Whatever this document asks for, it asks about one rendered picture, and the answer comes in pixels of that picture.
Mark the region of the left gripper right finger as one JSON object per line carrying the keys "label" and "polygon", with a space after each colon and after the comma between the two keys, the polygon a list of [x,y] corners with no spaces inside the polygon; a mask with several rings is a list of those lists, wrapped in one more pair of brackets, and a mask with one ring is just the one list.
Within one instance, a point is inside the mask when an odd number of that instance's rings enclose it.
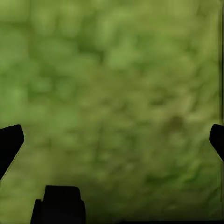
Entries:
{"label": "left gripper right finger", "polygon": [[214,124],[210,132],[209,140],[224,161],[224,126]]}

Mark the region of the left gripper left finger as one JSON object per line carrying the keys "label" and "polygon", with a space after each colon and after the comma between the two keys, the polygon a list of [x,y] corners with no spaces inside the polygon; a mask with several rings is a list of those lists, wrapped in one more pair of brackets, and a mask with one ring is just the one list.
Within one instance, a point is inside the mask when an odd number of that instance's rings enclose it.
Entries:
{"label": "left gripper left finger", "polygon": [[0,180],[24,142],[20,124],[0,129]]}

